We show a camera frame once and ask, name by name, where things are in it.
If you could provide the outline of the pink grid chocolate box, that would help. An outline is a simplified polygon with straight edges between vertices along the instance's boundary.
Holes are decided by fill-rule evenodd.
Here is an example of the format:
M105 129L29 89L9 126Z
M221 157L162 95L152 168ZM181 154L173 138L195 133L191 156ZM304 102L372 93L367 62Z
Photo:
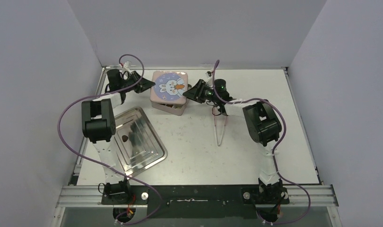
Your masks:
M153 108L161 110L163 112L181 116L183 115L186 107L187 107L188 101L185 104L163 104L163 103L157 103L157 102L151 102L151 105Z

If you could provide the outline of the small square metal lid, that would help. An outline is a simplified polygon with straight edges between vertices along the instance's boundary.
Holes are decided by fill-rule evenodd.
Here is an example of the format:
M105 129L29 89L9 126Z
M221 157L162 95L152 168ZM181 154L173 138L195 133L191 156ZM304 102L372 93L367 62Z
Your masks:
M183 105L184 92L188 91L188 75L185 72L155 71L152 76L155 85L150 91L150 101L159 104Z

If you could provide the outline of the pink-tipped metal tweezers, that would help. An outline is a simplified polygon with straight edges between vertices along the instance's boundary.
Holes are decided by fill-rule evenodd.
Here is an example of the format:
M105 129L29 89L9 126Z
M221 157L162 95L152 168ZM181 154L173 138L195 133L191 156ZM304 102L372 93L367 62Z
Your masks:
M221 114L216 107L212 107L212 115L214 120L215 141L216 145L220 147L224 138L228 116Z

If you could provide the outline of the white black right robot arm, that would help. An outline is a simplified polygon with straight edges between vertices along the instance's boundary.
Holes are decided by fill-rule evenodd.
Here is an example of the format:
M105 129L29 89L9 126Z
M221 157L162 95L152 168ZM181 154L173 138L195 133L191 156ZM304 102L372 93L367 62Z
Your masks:
M212 102L220 114L238 116L245 120L248 134L258 144L259 152L259 198L271 202L277 196L282 197L283 183L280 179L273 158L275 154L268 150L268 145L278 141L282 126L273 108L261 101L237 100L230 96L226 81L214 80L213 86L200 79L195 86L183 94L187 99L198 103Z

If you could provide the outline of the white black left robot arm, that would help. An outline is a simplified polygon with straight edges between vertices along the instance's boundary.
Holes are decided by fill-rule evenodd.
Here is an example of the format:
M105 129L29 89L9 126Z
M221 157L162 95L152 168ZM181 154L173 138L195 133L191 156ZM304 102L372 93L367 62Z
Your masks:
M135 198L128 178L117 156L116 123L113 110L122 105L126 94L134 91L139 94L155 85L136 71L112 69L107 71L109 92L92 101L81 103L82 131L99 154L105 173L103 202L128 204Z

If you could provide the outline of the large steel tray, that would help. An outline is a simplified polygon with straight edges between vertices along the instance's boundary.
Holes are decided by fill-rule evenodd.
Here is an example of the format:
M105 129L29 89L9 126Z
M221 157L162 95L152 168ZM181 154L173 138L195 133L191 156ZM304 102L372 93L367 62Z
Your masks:
M131 108L115 116L116 153L127 176L135 177L163 161L167 149L141 107ZM122 136L129 139L122 141Z

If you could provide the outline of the black mounting base plate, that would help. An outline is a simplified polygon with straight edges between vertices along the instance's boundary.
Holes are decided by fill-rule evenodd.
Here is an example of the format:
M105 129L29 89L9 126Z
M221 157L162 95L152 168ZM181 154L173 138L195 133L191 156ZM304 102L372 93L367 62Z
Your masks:
M101 204L114 205L113 216L127 222L137 207L146 207L150 219L158 218L263 218L277 220L280 206L289 204L287 189L257 184L161 185L150 189L135 185L125 189L108 184L99 191Z

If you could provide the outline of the aluminium rail frame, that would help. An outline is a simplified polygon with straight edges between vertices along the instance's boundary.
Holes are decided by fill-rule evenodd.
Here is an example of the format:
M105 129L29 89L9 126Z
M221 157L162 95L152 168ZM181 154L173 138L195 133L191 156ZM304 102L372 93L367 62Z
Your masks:
M290 203L284 207L304 207L306 194L299 187L286 185ZM332 185L306 185L311 197L311 208L325 207L332 227L341 227L337 197ZM52 218L52 227L61 227L67 208L126 208L126 205L103 205L102 194L96 185L63 186Z

